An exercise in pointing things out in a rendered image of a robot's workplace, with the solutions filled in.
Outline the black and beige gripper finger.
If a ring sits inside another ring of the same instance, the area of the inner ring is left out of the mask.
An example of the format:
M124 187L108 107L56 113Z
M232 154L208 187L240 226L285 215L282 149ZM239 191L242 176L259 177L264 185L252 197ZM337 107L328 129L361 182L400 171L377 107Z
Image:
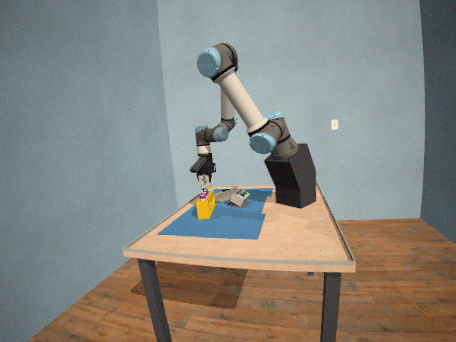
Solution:
M211 190L211 185L214 183L214 180L211 178L212 178L212 173L210 172L210 170L208 170L208 173L207 173L207 176L205 177L205 179L207 181L207 190L209 193Z
M202 190L204 190L204 185L207 183L206 179L205 179L205 175L201 175L197 172L197 179L198 179L198 182L202 188Z

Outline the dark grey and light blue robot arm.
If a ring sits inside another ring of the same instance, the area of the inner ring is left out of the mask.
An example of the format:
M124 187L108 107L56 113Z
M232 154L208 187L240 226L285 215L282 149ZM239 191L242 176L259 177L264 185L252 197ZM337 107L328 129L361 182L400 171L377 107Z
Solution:
M228 133L237 124L234 117L235 108L247 126L249 144L255 152L271 152L275 160L294 155L298 151L298 145L290 136L282 113L273 112L262 117L235 75L238 71L238 59L233 46L221 43L206 49L200 52L197 66L204 77L211 78L221 87L221 122L211 129L207 129L208 126L195 128L196 144L200 146L197 147L197 153L210 153L210 142L228 139Z

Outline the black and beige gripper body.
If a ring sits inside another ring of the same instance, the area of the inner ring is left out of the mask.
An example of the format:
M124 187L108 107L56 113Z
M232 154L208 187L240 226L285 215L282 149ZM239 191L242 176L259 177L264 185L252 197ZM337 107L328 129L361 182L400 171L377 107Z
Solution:
M210 155L209 155L210 154ZM204 155L204 156L202 156ZM205 156L205 155L209 155L209 156ZM212 160L212 153L207 153L207 154L198 154L198 156L201 156L201 157L206 157L207 158L207 161L206 163L201 167L201 169L198 171L199 174L203 175L207 175L208 173L208 170L210 170L211 173L213 172L216 172L216 169L214 170L214 166L215 166L215 163L213 163L213 160Z

